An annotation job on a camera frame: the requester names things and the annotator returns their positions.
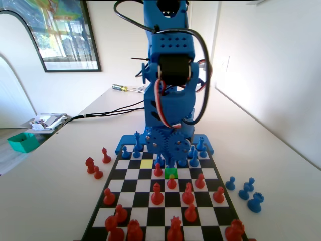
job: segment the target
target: red chess piece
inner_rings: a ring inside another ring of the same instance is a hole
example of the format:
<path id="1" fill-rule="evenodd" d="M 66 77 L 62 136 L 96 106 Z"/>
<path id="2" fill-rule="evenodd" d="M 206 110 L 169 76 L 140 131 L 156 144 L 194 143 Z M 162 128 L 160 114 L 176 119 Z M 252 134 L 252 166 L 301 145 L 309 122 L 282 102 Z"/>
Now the red chess piece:
<path id="1" fill-rule="evenodd" d="M 106 148 L 102 149 L 102 152 L 104 154 L 104 158 L 102 159 L 103 163 L 109 163 L 111 161 L 111 157 L 107 155 L 107 150 Z"/>
<path id="2" fill-rule="evenodd" d="M 202 173 L 199 174 L 198 178 L 195 180 L 195 186 L 199 189 L 202 189 L 205 186 L 204 175 Z"/>
<path id="3" fill-rule="evenodd" d="M 156 169 L 154 170 L 154 174 L 157 177 L 160 177 L 163 174 L 163 171 L 161 169 L 161 165 L 158 162 L 156 163 Z"/>
<path id="4" fill-rule="evenodd" d="M 244 225 L 238 219 L 231 222 L 231 226 L 225 229 L 225 238 L 227 241 L 241 241 L 244 233 Z"/>
<path id="5" fill-rule="evenodd" d="M 223 192 L 223 187 L 218 187 L 217 191 L 213 194 L 214 201 L 216 201 L 217 203 L 222 203 L 224 201 Z"/>
<path id="6" fill-rule="evenodd" d="M 125 238 L 124 230 L 117 227 L 117 219 L 115 216 L 110 216 L 105 221 L 105 227 L 110 232 L 108 241 L 123 241 Z"/>
<path id="7" fill-rule="evenodd" d="M 94 177 L 95 177 L 96 179 L 100 179 L 100 178 L 102 178 L 102 176 L 104 175 L 104 174 L 102 173 L 102 171 L 99 170 L 99 167 L 97 167 L 97 166 L 94 167 L 94 171 L 95 171 Z"/>
<path id="8" fill-rule="evenodd" d="M 113 194 L 112 192 L 110 192 L 109 188 L 106 188 L 104 191 L 105 197 L 104 197 L 104 203 L 106 205 L 112 205 L 116 199 L 115 194 Z"/>
<path id="9" fill-rule="evenodd" d="M 195 206 L 193 204 L 190 204 L 185 210 L 184 217 L 188 222 L 194 222 L 196 220 Z"/>
<path id="10" fill-rule="evenodd" d="M 174 175 L 170 174 L 170 178 L 167 181 L 167 187 L 169 189 L 174 189 L 176 187 L 176 181 L 174 180 Z"/>
<path id="11" fill-rule="evenodd" d="M 161 193 L 161 186 L 158 183 L 155 183 L 154 187 L 153 187 L 153 190 L 154 190 L 154 193 L 151 196 L 151 201 L 155 205 L 160 205 L 164 200 L 164 196 Z"/>
<path id="12" fill-rule="evenodd" d="M 190 205 L 194 202 L 194 196 L 192 194 L 192 185 L 190 182 L 186 183 L 185 192 L 182 194 L 182 200 L 187 205 Z"/>
<path id="13" fill-rule="evenodd" d="M 182 241 L 183 235 L 181 232 L 181 221 L 179 217 L 173 217 L 171 219 L 171 227 L 166 235 L 167 241 Z"/>
<path id="14" fill-rule="evenodd" d="M 124 222 L 127 219 L 128 212 L 121 204 L 116 206 L 116 219 L 118 223 Z"/>
<path id="15" fill-rule="evenodd" d="M 144 234 L 137 220 L 131 220 L 128 225 L 128 241 L 142 241 Z"/>

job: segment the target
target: white wall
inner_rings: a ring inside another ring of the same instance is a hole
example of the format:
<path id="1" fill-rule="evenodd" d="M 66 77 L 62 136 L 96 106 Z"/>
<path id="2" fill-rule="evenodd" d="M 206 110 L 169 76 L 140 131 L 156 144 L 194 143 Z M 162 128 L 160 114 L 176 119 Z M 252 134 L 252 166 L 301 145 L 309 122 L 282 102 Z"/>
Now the white wall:
<path id="1" fill-rule="evenodd" d="M 140 85 L 134 76 L 147 57 L 145 31 L 118 17 L 115 1 L 88 1 L 88 10 L 103 72 L 45 73 L 24 26 L 11 15 L 0 15 L 0 53 L 21 80 L 34 109 L 76 115 L 113 83 Z M 119 10 L 143 23 L 143 5 L 125 2 Z"/>
<path id="2" fill-rule="evenodd" d="M 321 167 L 321 1 L 222 2 L 217 88 Z"/>

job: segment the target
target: green container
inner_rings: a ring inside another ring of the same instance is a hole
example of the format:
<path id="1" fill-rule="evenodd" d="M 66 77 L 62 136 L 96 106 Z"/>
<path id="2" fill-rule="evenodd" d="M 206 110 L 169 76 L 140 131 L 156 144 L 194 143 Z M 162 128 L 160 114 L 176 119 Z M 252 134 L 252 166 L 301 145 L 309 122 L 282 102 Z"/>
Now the green container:
<path id="1" fill-rule="evenodd" d="M 17 152 L 28 153 L 40 145 L 35 134 L 33 133 L 22 132 L 18 135 L 8 138 L 7 140 L 11 147 Z"/>

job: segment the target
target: white table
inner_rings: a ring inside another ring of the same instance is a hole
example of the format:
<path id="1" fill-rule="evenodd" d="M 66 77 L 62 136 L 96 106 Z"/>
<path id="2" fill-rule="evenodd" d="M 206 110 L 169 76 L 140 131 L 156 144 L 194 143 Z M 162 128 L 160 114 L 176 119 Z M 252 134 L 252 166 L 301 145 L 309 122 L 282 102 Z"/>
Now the white table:
<path id="1" fill-rule="evenodd" d="M 202 98 L 198 97 L 197 109 Z M 110 111 L 142 99 L 141 94 L 108 90 L 83 112 Z M 144 127 L 144 112 L 136 111 L 75 120 L 59 130 L 0 177 L 0 240 L 80 240 L 113 165 L 101 162 L 101 149 L 105 147 L 115 160 L 121 136 L 142 133 Z M 195 127 L 195 133 L 209 137 L 223 180 L 236 178 L 236 190 L 229 195 L 249 238 L 320 240 L 318 169 L 214 88 L 206 114 Z M 89 156 L 103 171 L 102 179 L 87 174 Z M 259 214 L 237 195 L 249 177 L 256 180 L 255 191 L 265 197 Z"/>

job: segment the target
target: green square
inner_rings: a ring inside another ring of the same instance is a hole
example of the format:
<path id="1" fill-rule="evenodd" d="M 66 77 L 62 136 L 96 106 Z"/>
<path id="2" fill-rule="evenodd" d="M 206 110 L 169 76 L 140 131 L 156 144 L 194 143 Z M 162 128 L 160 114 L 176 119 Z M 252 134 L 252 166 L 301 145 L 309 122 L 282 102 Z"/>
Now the green square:
<path id="1" fill-rule="evenodd" d="M 167 167 L 165 168 L 165 179 L 170 178 L 170 174 L 174 175 L 174 178 L 177 179 L 177 169 L 176 167 Z"/>

